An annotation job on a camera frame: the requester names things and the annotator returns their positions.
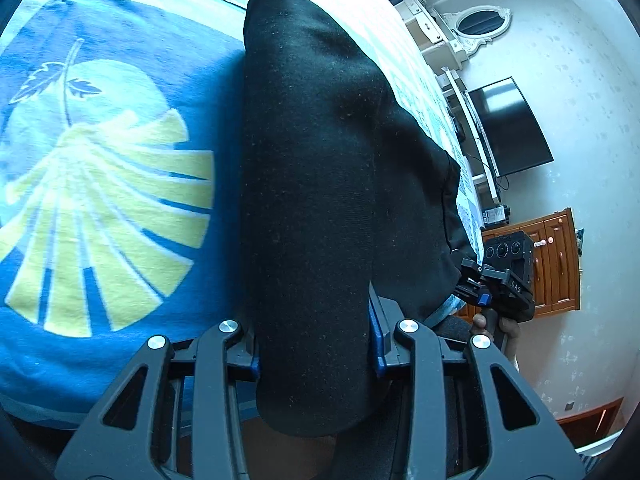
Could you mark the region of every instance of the leaf stem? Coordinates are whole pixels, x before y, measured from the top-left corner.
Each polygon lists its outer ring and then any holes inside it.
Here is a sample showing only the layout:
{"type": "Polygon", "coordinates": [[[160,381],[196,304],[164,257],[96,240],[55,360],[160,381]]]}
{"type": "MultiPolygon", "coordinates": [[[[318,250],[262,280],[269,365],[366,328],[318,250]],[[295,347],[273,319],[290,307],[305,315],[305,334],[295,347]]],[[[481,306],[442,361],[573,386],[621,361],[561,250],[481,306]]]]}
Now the leaf stem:
{"type": "Polygon", "coordinates": [[[62,70],[62,77],[60,78],[60,88],[62,92],[62,100],[60,101],[62,104],[61,112],[62,112],[62,116],[66,121],[66,126],[69,128],[71,127],[71,116],[69,115],[69,108],[66,102],[66,78],[68,77],[69,68],[73,65],[74,61],[76,60],[76,56],[78,56],[78,51],[80,50],[80,47],[82,46],[83,43],[84,43],[84,40],[82,38],[78,38],[76,42],[73,44],[73,46],[71,47],[71,50],[69,50],[69,53],[66,55],[66,59],[65,59],[65,67],[62,70]]]}

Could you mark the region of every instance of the ginkgo leaf design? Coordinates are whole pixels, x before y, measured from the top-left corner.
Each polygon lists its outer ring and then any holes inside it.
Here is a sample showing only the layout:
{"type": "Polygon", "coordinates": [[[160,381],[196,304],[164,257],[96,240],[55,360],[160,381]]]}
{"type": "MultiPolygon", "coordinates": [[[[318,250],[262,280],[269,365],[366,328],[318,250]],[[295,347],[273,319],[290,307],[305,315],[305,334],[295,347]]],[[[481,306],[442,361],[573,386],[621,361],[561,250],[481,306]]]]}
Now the ginkgo leaf design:
{"type": "Polygon", "coordinates": [[[78,79],[77,77],[67,81],[66,88],[69,90],[71,95],[79,97],[81,99],[87,96],[93,96],[102,93],[102,90],[100,90],[98,87],[92,85],[88,81],[78,79]]]}
{"type": "Polygon", "coordinates": [[[64,68],[65,64],[57,61],[43,63],[41,68],[29,75],[27,81],[22,84],[16,95],[11,98],[9,104],[26,101],[30,97],[45,91],[60,78],[64,68]]]}
{"type": "Polygon", "coordinates": [[[5,188],[7,202],[20,209],[0,228],[0,260],[27,240],[5,303],[35,323],[44,300],[45,330],[90,336],[84,257],[112,330],[162,304],[193,261],[161,240],[199,248],[213,201],[213,154],[174,149],[188,139],[173,109],[141,126],[128,110],[66,129],[52,152],[5,188]]]}

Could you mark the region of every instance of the blue bedding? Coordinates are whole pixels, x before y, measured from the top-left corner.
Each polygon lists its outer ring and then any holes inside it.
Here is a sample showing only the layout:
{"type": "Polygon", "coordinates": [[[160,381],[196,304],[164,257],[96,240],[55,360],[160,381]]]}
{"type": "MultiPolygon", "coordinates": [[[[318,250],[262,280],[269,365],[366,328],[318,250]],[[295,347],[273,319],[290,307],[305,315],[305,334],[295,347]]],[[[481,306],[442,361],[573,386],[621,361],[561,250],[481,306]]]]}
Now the blue bedding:
{"type": "MultiPolygon", "coordinates": [[[[0,36],[0,402],[78,425],[151,335],[199,336],[242,301],[248,0],[23,0],[0,36]]],[[[462,167],[446,102],[386,0],[312,0],[462,167]]],[[[442,316],[460,306],[451,298],[442,316]]],[[[255,415],[252,385],[242,416],[255,415]]],[[[189,415],[184,417],[188,423],[189,415]]]]}

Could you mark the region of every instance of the flat screen tv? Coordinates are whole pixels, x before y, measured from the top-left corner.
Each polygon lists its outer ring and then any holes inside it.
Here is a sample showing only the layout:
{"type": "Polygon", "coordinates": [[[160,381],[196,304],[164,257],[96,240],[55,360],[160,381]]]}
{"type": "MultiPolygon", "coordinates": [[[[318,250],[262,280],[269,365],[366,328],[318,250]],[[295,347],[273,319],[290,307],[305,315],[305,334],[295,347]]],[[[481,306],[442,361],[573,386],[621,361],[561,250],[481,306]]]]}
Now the flat screen tv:
{"type": "Polygon", "coordinates": [[[540,126],[512,78],[469,92],[500,176],[554,160],[540,126]]]}

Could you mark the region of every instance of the wooden cabinet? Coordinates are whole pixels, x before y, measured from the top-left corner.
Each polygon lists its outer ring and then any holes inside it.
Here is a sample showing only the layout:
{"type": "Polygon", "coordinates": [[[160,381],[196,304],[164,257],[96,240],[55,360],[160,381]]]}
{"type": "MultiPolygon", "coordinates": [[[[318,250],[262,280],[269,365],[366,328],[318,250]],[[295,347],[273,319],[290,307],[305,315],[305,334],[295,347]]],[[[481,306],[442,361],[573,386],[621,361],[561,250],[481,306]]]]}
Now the wooden cabinet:
{"type": "MultiPolygon", "coordinates": [[[[533,298],[536,316],[580,309],[578,247],[571,209],[529,222],[508,225],[482,234],[482,240],[524,231],[537,247],[533,249],[533,298]]],[[[457,316],[471,322],[478,307],[467,305],[457,316]]]]}

